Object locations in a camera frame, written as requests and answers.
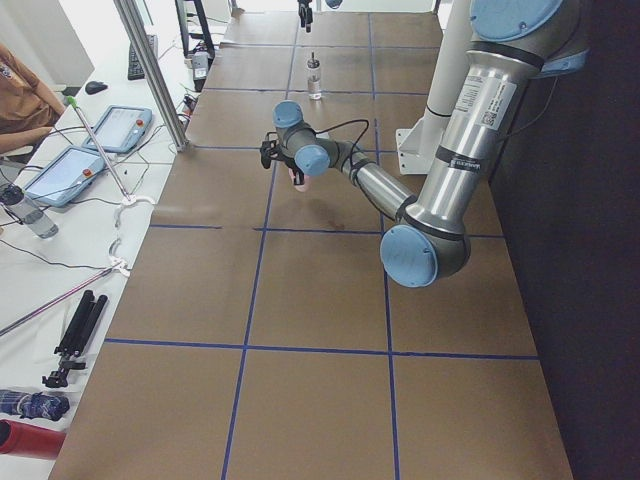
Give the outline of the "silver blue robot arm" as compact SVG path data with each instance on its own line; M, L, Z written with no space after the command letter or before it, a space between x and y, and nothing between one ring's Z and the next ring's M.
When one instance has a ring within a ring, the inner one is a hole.
M409 169L426 179L411 192L354 143L321 138L299 104L279 103L261 145L264 167L280 161L295 185L336 169L392 220L380 258L398 284L425 287L466 264L463 217L516 100L536 78L572 73L586 61L587 1L456 1L423 117L399 134Z
M342 4L342 0L327 0L326 4L330 9L338 9ZM298 16L300 20L300 27L304 28L307 32L310 32L311 24L313 23L311 0L298 0Z

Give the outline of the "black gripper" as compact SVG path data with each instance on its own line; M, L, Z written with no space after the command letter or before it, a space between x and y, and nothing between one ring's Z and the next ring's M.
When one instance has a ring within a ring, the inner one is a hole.
M288 171L290 174L290 178L294 186L305 186L305 174L304 172L297 166L296 162L293 159L289 159L285 162L288 167Z
M313 9L311 0L298 0L298 16L301 25L311 25L313 22Z

